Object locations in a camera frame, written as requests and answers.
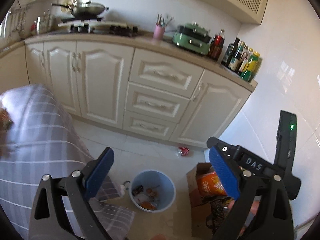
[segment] green electric cooker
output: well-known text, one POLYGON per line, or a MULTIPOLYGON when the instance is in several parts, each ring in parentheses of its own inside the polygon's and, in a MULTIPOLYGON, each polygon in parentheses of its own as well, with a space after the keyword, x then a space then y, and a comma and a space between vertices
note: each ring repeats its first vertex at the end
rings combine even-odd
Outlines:
POLYGON ((187 23, 178 26, 178 31, 173 35, 172 41, 179 47, 207 55, 210 51, 211 37, 209 32, 197 23, 187 23))

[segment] pan handle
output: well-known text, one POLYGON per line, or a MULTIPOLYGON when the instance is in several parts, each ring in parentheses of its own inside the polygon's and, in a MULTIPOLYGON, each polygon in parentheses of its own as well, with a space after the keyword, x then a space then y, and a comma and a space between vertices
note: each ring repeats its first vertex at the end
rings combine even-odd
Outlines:
POLYGON ((61 6, 61 7, 64 7, 64 8, 67 8, 67 9, 71 10, 71 6, 70 5, 65 5, 65 4, 60 4, 60 3, 52 3, 51 5, 52 6, 61 6))

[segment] metal screw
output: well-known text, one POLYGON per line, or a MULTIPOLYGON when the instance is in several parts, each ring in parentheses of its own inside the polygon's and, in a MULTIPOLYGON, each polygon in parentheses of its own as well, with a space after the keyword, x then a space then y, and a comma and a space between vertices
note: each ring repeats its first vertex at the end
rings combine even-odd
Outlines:
POLYGON ((274 175, 273 178, 274 178, 275 181, 281 181, 281 177, 279 175, 277 175, 277 174, 274 175))
POLYGON ((74 177, 74 178, 77 178, 77 177, 79 177, 81 175, 81 171, 74 171, 73 173, 72 173, 72 177, 74 177))
POLYGON ((50 176, 48 174, 42 176, 43 181, 47 181, 48 179, 50 179, 50 176))
POLYGON ((251 171, 245 170, 242 172, 243 176, 250 177, 252 175, 251 171))

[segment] blue gripper pad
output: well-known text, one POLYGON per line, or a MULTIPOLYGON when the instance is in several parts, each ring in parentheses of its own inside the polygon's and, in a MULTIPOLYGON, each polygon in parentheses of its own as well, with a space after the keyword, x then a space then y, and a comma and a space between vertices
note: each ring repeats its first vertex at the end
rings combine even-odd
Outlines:
POLYGON ((111 169, 111 166, 113 165, 113 161, 115 158, 113 149, 109 148, 105 150, 107 150, 107 152, 103 152, 105 153, 104 156, 101 158, 99 163, 96 165, 96 168, 92 171, 92 173, 84 183, 84 188, 86 189, 84 198, 87 201, 89 201, 90 198, 96 196, 99 188, 101 187, 101 184, 103 183, 105 177, 111 169))
POLYGON ((238 180, 215 147, 210 148, 209 159, 227 195, 232 197, 234 200, 237 200, 240 196, 238 180))

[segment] metal pot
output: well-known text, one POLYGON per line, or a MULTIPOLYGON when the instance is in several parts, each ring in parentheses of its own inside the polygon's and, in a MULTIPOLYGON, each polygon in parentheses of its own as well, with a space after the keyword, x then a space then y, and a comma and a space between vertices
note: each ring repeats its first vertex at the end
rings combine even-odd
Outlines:
POLYGON ((101 14, 104 10, 109 10, 108 7, 105 7, 103 4, 100 3, 80 3, 77 5, 65 5, 59 3, 52 3, 52 6, 61 6, 67 9, 70 9, 71 14, 74 17, 81 17, 81 16, 94 16, 101 14))

